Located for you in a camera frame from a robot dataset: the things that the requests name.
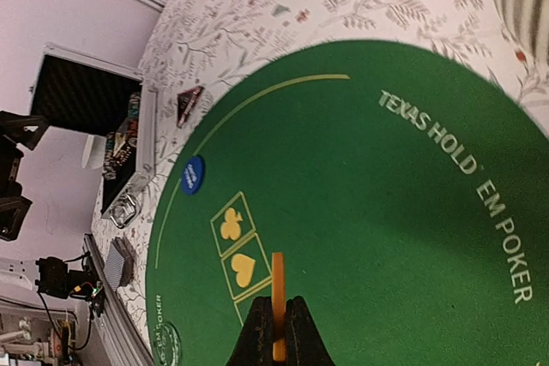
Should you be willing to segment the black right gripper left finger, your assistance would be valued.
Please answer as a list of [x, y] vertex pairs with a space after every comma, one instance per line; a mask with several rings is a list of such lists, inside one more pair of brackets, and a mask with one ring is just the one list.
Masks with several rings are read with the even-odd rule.
[[274, 320], [270, 297], [256, 297], [227, 366], [272, 366]]

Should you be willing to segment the orange big blind button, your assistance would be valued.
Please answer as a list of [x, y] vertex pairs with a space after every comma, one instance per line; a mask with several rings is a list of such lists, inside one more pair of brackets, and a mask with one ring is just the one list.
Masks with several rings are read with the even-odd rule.
[[273, 360], [277, 363], [284, 363], [286, 361], [286, 343], [284, 335], [286, 288], [283, 254], [281, 252], [274, 252], [272, 254], [271, 264], [271, 304], [274, 323]]

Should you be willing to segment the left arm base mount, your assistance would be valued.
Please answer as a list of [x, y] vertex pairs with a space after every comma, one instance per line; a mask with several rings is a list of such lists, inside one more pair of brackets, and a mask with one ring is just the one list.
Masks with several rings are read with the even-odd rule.
[[90, 251], [65, 261], [53, 256], [39, 258], [35, 264], [39, 273], [35, 285], [48, 316], [51, 311], [44, 296], [82, 300], [89, 304], [95, 317], [101, 317], [105, 308], [105, 283], [100, 279]]

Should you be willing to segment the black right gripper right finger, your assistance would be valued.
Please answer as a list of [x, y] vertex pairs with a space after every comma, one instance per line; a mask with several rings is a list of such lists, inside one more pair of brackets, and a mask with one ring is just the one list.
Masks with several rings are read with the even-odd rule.
[[335, 366], [301, 296], [287, 301], [284, 334], [286, 365]]

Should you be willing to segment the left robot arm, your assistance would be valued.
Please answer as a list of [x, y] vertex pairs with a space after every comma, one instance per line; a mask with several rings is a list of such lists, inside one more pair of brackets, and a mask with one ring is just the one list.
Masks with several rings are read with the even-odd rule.
[[6, 242], [18, 238], [33, 204], [22, 195], [22, 185], [17, 182], [24, 157], [18, 145], [34, 150], [48, 127], [42, 116], [22, 116], [1, 111], [1, 239]]

